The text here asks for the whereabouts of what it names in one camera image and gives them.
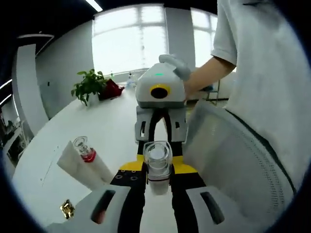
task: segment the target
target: person's arm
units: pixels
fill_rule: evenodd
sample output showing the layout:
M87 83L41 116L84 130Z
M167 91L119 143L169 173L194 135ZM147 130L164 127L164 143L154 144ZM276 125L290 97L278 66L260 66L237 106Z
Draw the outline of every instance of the person's arm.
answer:
M236 66L222 58L212 57L194 71L184 83L187 98L231 73Z
M189 98L196 91L227 76L237 63L237 46L231 30L230 21L232 17L228 0L218 0L218 20L214 38L213 56L202 67L190 75L185 82L186 98Z

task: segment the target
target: white sleeve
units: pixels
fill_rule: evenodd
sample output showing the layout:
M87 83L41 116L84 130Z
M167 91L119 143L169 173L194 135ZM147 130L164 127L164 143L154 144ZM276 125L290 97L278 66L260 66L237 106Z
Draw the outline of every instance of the white sleeve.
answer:
M229 25L228 17L221 0L218 0L218 21L212 56L237 64L237 47Z

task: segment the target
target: clear plastic cup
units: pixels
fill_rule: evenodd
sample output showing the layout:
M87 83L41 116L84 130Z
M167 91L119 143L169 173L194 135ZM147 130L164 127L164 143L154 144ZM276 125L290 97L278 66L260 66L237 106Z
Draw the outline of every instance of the clear plastic cup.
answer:
M166 194L170 183L172 167L172 149L166 141L148 142L143 151L148 167L148 180L151 190L156 195Z

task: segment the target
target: gold object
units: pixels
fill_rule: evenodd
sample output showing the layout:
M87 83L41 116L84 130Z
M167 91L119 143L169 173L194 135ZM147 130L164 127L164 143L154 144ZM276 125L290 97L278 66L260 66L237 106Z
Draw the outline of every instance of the gold object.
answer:
M73 217L74 207L70 200L66 200L60 207L66 219Z
M161 89L164 89L167 91L167 94L169 95L170 92L171 92L171 88L166 85L166 84L162 84L162 83L158 83L156 85L153 85L151 88L150 88L150 92L152 92L152 90L156 89L156 88L161 88Z

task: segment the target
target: ceiling light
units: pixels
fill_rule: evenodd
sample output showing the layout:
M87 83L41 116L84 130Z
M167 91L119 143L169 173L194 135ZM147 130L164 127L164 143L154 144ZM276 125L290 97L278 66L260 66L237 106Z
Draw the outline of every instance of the ceiling light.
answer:
M95 0L86 0L97 12L102 11L103 9L98 5Z
M0 105L3 104L8 98L10 98L12 96L12 94L8 95L7 97L5 97L4 100L1 101Z
M2 86L0 86L0 90L7 84L9 84L12 81L12 79L10 79L9 81L7 81L5 84L3 84Z
M17 113L17 116L19 117L18 110L17 110L16 103L15 103L15 99L14 99L14 95L13 95L13 103L14 103L14 107L15 107L15 111Z

